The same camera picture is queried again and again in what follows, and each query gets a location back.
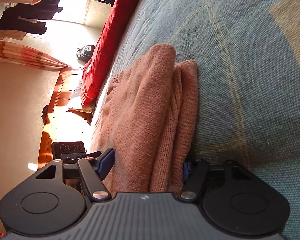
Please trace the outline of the blue plaid bed sheet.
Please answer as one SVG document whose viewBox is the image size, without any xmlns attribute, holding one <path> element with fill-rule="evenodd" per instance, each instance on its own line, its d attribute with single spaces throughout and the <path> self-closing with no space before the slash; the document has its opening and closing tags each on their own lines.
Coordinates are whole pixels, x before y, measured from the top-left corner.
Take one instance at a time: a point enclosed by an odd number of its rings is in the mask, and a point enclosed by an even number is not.
<svg viewBox="0 0 300 240">
<path fill-rule="evenodd" d="M 300 239 L 300 0 L 139 0 L 96 99 L 159 43 L 197 62 L 192 157 L 249 168 L 287 198 L 283 235 Z"/>
</svg>

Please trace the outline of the wooden headboard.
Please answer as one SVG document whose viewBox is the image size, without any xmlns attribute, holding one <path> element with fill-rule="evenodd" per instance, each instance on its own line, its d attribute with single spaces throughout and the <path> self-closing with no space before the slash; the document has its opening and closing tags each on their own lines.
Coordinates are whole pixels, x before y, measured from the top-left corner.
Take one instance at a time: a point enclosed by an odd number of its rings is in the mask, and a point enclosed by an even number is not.
<svg viewBox="0 0 300 240">
<path fill-rule="evenodd" d="M 81 72 L 79 70 L 70 70 L 69 68 L 66 68 L 59 72 L 47 108 L 46 121 L 43 126 L 38 153 L 38 169 L 44 167 L 52 160 L 51 144 L 55 141 L 54 134 L 57 129 L 57 120 L 66 113 L 66 106 L 75 91 L 77 81 L 80 79 Z"/>
</svg>

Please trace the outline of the pink curtain left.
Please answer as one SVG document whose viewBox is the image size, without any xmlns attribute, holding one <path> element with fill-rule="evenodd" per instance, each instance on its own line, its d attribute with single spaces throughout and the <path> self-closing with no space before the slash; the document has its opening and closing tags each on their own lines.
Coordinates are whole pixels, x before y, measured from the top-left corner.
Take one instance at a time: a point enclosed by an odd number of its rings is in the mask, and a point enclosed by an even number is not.
<svg viewBox="0 0 300 240">
<path fill-rule="evenodd" d="M 42 51 L 5 41 L 0 41 L 0 59 L 43 70 L 61 70 L 63 68 L 70 68 L 68 64 L 59 61 Z"/>
</svg>

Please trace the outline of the red duvet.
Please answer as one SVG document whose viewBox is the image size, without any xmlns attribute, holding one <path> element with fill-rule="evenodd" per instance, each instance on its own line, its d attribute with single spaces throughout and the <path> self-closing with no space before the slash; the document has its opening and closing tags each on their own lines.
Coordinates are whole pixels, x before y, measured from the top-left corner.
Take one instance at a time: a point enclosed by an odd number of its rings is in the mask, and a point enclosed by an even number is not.
<svg viewBox="0 0 300 240">
<path fill-rule="evenodd" d="M 90 105 L 99 95 L 122 35 L 138 2 L 139 0 L 115 0 L 93 55 L 83 68 L 80 90 L 82 106 Z"/>
</svg>

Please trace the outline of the dark hanging clothes overhead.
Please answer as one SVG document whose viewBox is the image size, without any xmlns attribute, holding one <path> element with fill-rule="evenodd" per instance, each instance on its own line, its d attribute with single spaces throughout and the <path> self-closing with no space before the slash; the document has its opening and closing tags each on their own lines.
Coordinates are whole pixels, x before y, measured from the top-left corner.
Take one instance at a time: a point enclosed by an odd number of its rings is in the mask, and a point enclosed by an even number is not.
<svg viewBox="0 0 300 240">
<path fill-rule="evenodd" d="M 0 40 L 43 35 L 46 22 L 60 14 L 69 0 L 0 0 Z"/>
</svg>

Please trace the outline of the orange knit sweater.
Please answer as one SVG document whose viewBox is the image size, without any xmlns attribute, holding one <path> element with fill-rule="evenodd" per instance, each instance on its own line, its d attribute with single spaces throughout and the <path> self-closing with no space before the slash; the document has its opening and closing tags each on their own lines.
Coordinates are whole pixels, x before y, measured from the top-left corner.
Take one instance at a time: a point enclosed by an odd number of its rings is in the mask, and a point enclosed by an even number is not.
<svg viewBox="0 0 300 240">
<path fill-rule="evenodd" d="M 176 62 L 169 44 L 152 46 L 112 78 L 90 147 L 115 151 L 104 180 L 110 193 L 179 193 L 197 112 L 197 63 Z"/>
</svg>

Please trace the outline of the beige pillow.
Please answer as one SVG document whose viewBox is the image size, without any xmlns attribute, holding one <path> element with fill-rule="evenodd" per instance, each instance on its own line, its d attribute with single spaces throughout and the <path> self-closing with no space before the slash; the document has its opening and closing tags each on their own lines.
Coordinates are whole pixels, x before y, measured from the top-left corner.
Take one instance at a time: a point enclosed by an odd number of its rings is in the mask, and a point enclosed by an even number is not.
<svg viewBox="0 0 300 240">
<path fill-rule="evenodd" d="M 88 106 L 82 105 L 81 85 L 82 85 L 82 81 L 80 80 L 72 96 L 70 97 L 69 102 L 66 105 L 66 109 L 67 109 L 66 111 L 79 115 L 80 117 L 84 118 L 87 121 L 87 123 L 90 125 L 95 111 L 95 102 L 93 101 Z"/>
</svg>

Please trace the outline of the black backpack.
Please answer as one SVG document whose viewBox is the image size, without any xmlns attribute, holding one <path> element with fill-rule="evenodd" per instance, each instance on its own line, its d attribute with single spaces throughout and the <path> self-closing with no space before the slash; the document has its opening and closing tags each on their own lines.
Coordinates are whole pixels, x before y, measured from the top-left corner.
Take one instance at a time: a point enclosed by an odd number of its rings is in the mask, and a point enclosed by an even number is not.
<svg viewBox="0 0 300 240">
<path fill-rule="evenodd" d="M 79 61 L 82 61 L 84 63 L 87 63 L 90 61 L 93 52 L 95 50 L 94 45 L 87 45 L 83 46 L 82 48 L 79 48 L 76 52 L 76 57 Z"/>
</svg>

